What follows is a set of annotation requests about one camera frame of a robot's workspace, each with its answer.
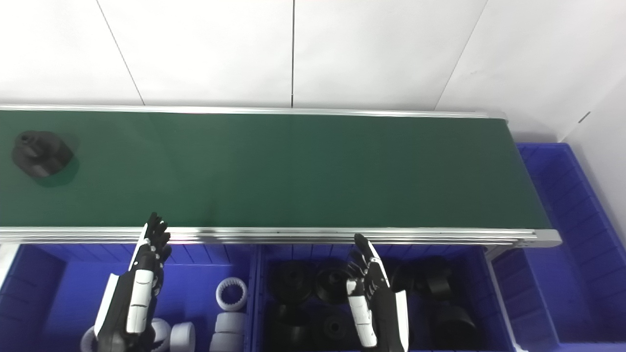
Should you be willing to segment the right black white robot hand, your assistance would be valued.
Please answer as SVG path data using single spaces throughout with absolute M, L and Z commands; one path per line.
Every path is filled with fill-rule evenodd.
M 346 281 L 347 301 L 363 352 L 407 352 L 407 295 L 392 289 L 382 258 L 362 234 L 355 234 L 351 252 L 356 269 Z

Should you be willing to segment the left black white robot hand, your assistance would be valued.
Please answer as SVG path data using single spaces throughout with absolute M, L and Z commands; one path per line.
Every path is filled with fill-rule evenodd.
M 164 266 L 172 253 L 168 223 L 150 214 L 134 248 L 128 270 L 111 274 L 94 323 L 97 352 L 150 352 L 152 328 Z

